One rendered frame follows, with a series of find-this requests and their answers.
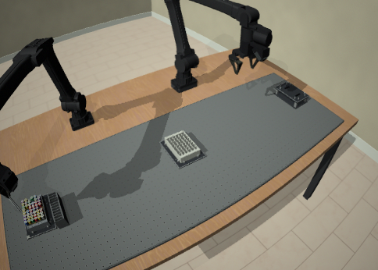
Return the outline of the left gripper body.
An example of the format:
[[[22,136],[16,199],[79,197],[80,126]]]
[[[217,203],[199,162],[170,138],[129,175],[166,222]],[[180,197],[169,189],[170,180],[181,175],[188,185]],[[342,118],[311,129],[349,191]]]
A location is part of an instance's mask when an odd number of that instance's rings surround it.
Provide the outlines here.
[[[254,59],[254,58],[256,58],[256,57],[255,57],[255,54],[246,55],[246,54],[244,54],[244,53],[241,52],[241,42],[242,42],[242,41],[245,41],[245,42],[253,42],[253,41],[246,41],[246,40],[241,39],[241,41],[240,41],[240,47],[239,47],[239,48],[236,48],[236,49],[233,49],[232,54],[229,55],[229,57],[232,58],[232,59],[235,60],[235,61],[239,60],[239,58],[238,58],[237,56],[240,56],[242,59],[243,59],[245,56],[246,56],[246,57],[248,56],[250,59]]]

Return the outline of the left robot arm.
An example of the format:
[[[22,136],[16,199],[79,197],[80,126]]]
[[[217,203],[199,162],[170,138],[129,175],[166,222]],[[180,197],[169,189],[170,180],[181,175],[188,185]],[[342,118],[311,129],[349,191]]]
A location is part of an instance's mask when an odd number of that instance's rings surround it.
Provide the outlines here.
[[[268,47],[272,42],[273,35],[269,28],[258,24],[260,15],[257,9],[249,5],[242,5],[229,0],[190,1],[223,12],[239,21],[241,26],[241,39],[253,41],[242,41],[241,52],[246,55],[255,54],[260,62],[267,59],[270,51],[270,48]],[[176,78],[171,80],[171,84],[177,89],[182,89],[198,82],[198,80],[192,76],[191,69],[198,67],[199,58],[188,43],[184,20],[180,9],[180,0],[164,0],[164,2],[166,3],[169,12],[169,18],[177,47],[174,65],[178,72]]]

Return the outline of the grey curved work surface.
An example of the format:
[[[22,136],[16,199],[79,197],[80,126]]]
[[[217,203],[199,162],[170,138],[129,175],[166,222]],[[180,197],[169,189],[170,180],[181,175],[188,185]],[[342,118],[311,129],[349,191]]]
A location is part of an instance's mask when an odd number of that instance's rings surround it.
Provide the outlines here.
[[[10,270],[109,270],[256,191],[344,120],[312,97],[293,108],[275,73],[22,172],[1,195]],[[179,169],[159,143],[184,131],[206,155]],[[69,226],[27,239],[22,200],[56,192]]]

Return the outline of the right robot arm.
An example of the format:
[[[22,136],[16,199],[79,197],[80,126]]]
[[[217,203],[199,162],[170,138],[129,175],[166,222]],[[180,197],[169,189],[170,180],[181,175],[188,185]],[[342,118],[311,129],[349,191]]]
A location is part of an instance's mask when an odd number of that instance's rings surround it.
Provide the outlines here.
[[[60,93],[59,100],[61,101],[62,110],[67,113],[72,112],[72,118],[70,118],[72,130],[77,130],[84,126],[88,126],[95,121],[91,112],[87,112],[87,109],[85,109],[85,96],[80,92],[76,92],[64,73],[59,60],[55,55],[53,42],[54,40],[52,37],[36,39],[26,45],[12,59],[13,64],[0,78],[0,110],[27,74],[35,67],[39,67],[43,64],[48,75],[51,77],[52,82]],[[13,192],[18,185],[18,178],[15,173],[4,168],[1,162],[0,184],[1,187],[10,193]]]

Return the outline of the white grid rack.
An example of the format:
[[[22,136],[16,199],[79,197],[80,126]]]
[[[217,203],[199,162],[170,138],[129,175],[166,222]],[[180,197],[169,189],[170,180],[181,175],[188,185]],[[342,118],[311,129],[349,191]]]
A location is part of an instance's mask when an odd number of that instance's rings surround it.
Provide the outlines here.
[[[165,143],[180,163],[200,155],[200,148],[183,130],[165,137]]]

